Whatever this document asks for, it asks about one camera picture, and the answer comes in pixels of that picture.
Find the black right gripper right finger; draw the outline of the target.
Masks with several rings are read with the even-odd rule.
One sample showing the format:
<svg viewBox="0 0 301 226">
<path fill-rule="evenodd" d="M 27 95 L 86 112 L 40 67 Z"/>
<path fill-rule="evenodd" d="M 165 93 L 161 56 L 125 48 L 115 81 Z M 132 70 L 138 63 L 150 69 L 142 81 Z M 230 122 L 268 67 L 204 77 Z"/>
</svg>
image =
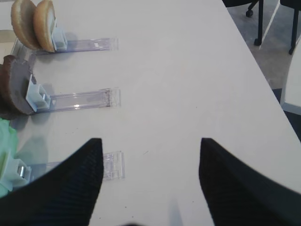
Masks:
<svg viewBox="0 0 301 226">
<path fill-rule="evenodd" d="M 199 181 L 216 226 L 299 226 L 301 195 L 254 170 L 212 138 L 200 144 Z"/>
</svg>

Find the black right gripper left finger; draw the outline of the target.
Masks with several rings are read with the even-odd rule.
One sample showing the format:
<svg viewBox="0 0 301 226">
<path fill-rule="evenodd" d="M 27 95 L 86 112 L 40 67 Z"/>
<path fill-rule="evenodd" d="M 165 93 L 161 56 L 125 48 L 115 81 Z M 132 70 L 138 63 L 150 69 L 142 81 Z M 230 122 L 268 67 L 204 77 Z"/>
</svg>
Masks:
<svg viewBox="0 0 301 226">
<path fill-rule="evenodd" d="M 0 200 L 2 226 L 87 226 L 103 181 L 103 144 L 92 138 L 54 169 Z"/>
</svg>

